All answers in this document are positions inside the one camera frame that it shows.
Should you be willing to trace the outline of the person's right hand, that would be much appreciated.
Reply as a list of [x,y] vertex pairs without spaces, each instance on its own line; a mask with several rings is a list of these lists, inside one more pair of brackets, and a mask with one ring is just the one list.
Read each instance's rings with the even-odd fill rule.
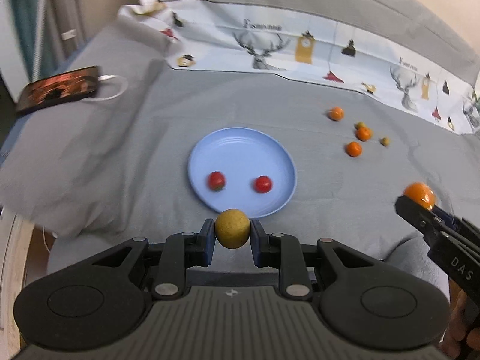
[[465,316],[466,306],[471,301],[470,297],[453,280],[449,280],[449,289],[451,319],[439,348],[450,359],[456,359],[461,353],[461,342],[463,340],[466,340],[466,344],[471,350],[479,351],[479,329],[471,328]]

